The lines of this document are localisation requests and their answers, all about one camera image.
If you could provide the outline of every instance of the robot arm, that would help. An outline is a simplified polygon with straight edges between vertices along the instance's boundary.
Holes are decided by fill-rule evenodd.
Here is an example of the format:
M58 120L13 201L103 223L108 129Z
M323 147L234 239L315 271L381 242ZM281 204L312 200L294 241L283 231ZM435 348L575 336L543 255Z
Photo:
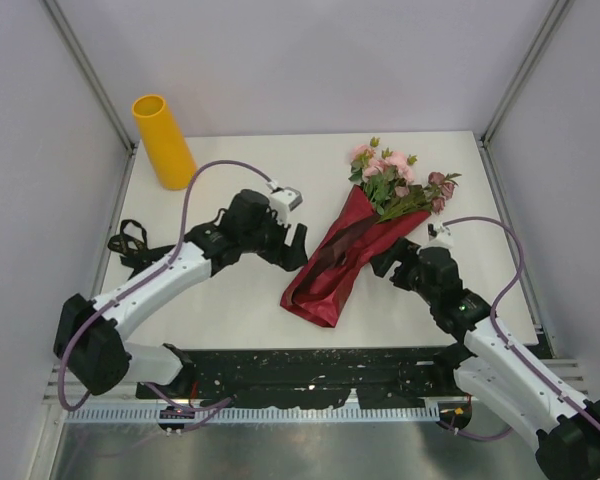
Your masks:
M436 364L520 434L550 480L599 478L600 432L581 411L600 423L600 400L593 403L564 384L500 319L491 319L491 305L463 287L449 253L449 229L430 225L429 232L426 246L400 239L371 264L383 277L399 262L392 283L418 293L437 325L457 341L437 355Z
M243 190L219 220L193 227L177 257L174 249L126 284L91 301L77 294L65 302L54 342L58 358L89 317L113 304L85 331L69 357L69 369L93 395L125 380L155 383L170 397L186 396L194 373L188 357L173 345L129 343L133 331L172 298L236 263L243 253L256 253L286 271L306 264L304 225L298 224L291 245L285 244L288 217L302 196L294 189L269 185L268 198Z

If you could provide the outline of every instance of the pink flower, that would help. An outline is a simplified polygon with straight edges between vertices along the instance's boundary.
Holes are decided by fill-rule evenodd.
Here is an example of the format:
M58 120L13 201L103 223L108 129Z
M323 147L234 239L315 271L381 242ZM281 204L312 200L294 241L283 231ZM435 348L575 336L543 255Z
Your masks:
M384 163L387 165L393 165L396 167L398 172L409 168L409 163L407 163L407 157L404 153L401 152L393 152L390 156L384 159Z
M369 162L369 166L362 171L362 180L366 182L369 180L369 177L373 177L378 173L382 173L382 164L378 162L378 164L372 165L372 162Z
M406 197L409 195L409 187L396 187L396 195L399 197Z
M393 152L390 156L384 159L384 163L396 167L398 174L404 178L407 183L416 181L416 175L413 169L409 166L409 159L404 153Z
M367 154L369 157L373 157L376 154L376 151L371 148L369 145L358 145L351 152L351 161L354 161L360 155Z
M455 190L455 188L456 186L451 182L446 182L440 185L440 191L447 200L453 197L453 190Z
M402 178L404 178L407 183L413 183L416 181L416 174L413 172L413 168L409 167L408 165L404 170L398 170L398 173L402 175Z
M441 185L444 182L444 175L440 172L431 172L429 174L429 183Z
M442 210L444 210L445 203L446 201L444 197L436 197L431 200L431 210L433 210L433 213L440 213Z

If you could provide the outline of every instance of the white table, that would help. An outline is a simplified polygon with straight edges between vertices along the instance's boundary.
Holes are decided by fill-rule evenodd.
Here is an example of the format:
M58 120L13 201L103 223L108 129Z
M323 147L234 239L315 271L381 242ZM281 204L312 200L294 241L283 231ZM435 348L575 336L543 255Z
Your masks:
M338 215L351 188L347 181L348 154L372 134L289 135L260 137L190 138L189 147L198 165L234 159L264 170L280 184L303 192L304 203L293 214L294 222L309 227L307 252L319 244ZM466 215L498 217L482 161L471 132L385 133L382 146L418 156L422 179L432 170L459 172L460 188L441 215L442 220ZM238 167L222 166L204 172L195 185L188 228L209 221L228 207L243 188L266 192L259 177ZM158 184L147 154L138 149L121 219L140 221L149 231L150 247L176 241L184 191L171 192ZM505 235L487 224L454 226L452 254L465 285L492 301L514 274ZM427 241L426 225L409 238ZM112 254L104 291L124 283L130 270ZM388 279L361 272L335 329L320 328L279 306L280 296L296 273L287 273L255 255L245 255L236 265L165 305L132 335L131 341L181 349L281 349L422 347L453 343L438 330L428 307L416 294L398 290ZM499 314L524 343L536 343L522 290L514 288Z

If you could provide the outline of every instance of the white wall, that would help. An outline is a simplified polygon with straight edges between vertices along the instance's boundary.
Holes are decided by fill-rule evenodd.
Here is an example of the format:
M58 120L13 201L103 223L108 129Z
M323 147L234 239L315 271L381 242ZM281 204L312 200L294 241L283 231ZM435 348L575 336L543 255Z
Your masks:
M494 153L546 320L600 395L600 0L575 2Z
M188 135L482 132L552 0L61 0L113 103Z
M0 1L0 479L25 474L62 302L90 293L123 163L38 2Z

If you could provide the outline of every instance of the red wrapping paper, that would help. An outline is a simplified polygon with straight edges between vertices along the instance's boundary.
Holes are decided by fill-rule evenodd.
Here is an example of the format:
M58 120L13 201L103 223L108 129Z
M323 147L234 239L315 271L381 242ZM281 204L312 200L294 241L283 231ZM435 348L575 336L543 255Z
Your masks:
M429 215L415 212L378 224L379 215L354 186L309 263L285 290L280 306L321 327L335 327L360 269Z

